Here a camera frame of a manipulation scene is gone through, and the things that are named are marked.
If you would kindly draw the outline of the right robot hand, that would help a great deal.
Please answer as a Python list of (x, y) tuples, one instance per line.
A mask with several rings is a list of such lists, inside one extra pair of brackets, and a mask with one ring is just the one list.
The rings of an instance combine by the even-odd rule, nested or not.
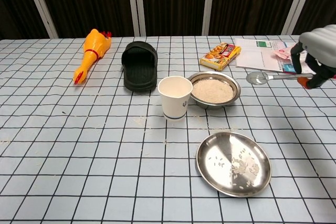
[(298, 82), (306, 89), (322, 86), (335, 77), (335, 24), (302, 33), (291, 48), (291, 61), (295, 72), (302, 73), (300, 53), (306, 51), (305, 63), (314, 72), (312, 78), (299, 77)]

